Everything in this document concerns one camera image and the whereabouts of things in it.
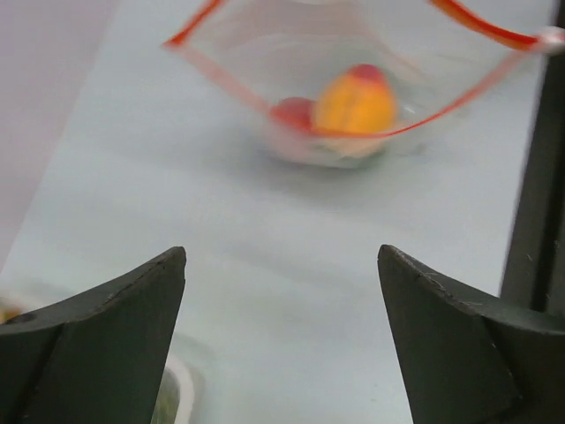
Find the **clear zip top bag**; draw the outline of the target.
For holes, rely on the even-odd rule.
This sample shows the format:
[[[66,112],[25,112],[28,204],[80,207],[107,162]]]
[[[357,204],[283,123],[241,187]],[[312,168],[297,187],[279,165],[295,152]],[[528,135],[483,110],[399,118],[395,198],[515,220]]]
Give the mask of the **clear zip top bag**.
[[[253,110],[281,159],[354,168],[562,53],[564,27],[507,29],[461,1],[206,1],[164,47]]]

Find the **red bell pepper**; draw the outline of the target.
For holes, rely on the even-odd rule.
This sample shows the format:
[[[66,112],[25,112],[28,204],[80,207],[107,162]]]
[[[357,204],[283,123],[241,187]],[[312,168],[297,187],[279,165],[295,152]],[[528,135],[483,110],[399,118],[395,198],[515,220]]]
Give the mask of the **red bell pepper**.
[[[304,97],[283,98],[270,109],[270,117],[288,127],[311,133],[314,104],[314,100]]]

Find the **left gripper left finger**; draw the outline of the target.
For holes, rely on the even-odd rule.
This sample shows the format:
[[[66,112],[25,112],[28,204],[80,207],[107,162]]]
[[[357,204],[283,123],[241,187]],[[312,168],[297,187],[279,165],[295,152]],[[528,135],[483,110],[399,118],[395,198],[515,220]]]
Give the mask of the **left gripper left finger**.
[[[3,423],[148,423],[185,288],[185,250],[1,327]]]

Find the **yellow orange peach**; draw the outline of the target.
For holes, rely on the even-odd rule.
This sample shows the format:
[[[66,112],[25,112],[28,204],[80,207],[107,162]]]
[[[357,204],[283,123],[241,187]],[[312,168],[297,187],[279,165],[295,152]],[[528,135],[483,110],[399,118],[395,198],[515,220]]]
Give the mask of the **yellow orange peach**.
[[[312,113],[313,130],[366,135],[392,127],[398,116],[394,90],[373,64],[357,64],[320,93]]]

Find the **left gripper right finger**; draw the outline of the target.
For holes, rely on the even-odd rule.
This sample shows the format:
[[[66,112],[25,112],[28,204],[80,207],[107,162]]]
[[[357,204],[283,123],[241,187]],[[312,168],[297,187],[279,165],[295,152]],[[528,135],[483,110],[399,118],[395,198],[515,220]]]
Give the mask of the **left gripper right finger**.
[[[562,423],[564,321],[442,275],[394,246],[380,287],[415,423]]]

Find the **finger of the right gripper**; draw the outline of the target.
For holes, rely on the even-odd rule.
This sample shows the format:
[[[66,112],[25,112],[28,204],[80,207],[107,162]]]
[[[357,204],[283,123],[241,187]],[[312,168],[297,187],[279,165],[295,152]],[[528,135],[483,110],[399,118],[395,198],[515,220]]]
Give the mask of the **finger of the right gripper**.
[[[564,310],[564,54],[548,59],[501,297],[539,312]]]

